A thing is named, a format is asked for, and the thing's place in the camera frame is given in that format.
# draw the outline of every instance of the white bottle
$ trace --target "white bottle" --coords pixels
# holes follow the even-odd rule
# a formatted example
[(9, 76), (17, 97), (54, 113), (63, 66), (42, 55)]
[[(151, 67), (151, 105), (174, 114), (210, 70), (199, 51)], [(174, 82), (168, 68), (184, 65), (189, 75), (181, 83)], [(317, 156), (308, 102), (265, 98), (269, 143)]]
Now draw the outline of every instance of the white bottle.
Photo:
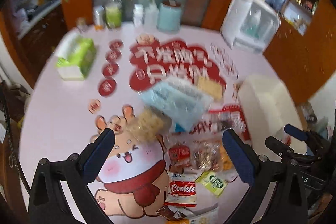
[(149, 3), (149, 6), (145, 9), (144, 27), (147, 30), (155, 30), (159, 18), (159, 9), (156, 6), (155, 0)]
[(140, 27), (143, 24), (143, 5), (142, 4), (134, 4), (133, 24), (135, 27)]

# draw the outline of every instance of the green snack package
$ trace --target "green snack package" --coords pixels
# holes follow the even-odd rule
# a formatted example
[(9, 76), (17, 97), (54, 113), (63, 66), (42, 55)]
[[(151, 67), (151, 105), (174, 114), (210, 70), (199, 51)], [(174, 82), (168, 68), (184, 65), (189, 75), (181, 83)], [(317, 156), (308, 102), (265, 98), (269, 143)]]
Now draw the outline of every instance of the green snack package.
[(203, 184), (204, 187), (213, 192), (216, 197), (219, 197), (227, 186), (227, 181), (223, 181), (217, 177), (214, 171), (203, 172), (195, 182)]

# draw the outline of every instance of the cartoon hamster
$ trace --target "cartoon hamster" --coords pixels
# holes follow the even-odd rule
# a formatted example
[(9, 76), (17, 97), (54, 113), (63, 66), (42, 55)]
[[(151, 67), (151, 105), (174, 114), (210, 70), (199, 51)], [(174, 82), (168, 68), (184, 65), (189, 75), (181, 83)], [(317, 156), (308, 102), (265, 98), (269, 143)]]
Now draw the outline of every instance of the cartoon hamster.
[[(125, 215), (129, 218), (157, 216), (168, 193), (168, 174), (164, 160), (163, 138), (151, 144), (138, 141), (123, 127), (135, 118), (133, 108), (125, 105), (123, 117), (96, 118), (98, 133), (105, 128), (115, 132), (115, 146), (106, 159), (97, 180), (104, 184), (95, 198), (108, 216)], [(93, 136), (93, 142), (99, 135)]]

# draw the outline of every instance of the red scarf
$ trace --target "red scarf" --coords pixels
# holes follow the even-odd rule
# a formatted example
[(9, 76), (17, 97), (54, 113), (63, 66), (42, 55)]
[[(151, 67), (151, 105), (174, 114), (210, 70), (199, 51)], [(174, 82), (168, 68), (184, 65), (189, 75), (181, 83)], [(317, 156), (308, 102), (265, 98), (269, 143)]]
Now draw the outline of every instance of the red scarf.
[(155, 202), (160, 194), (160, 189), (153, 185), (166, 168), (164, 160), (158, 161), (152, 168), (127, 180), (105, 183), (104, 187), (116, 194), (133, 193), (136, 203), (141, 207), (147, 207)]

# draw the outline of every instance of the teal canister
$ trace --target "teal canister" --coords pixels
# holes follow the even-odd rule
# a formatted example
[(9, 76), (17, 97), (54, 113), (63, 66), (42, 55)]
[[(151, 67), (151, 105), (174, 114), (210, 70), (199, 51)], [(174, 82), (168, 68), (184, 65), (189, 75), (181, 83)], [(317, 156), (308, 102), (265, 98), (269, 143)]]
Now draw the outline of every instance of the teal canister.
[(165, 0), (160, 5), (157, 28), (161, 32), (178, 32), (181, 27), (181, 3), (174, 0)]

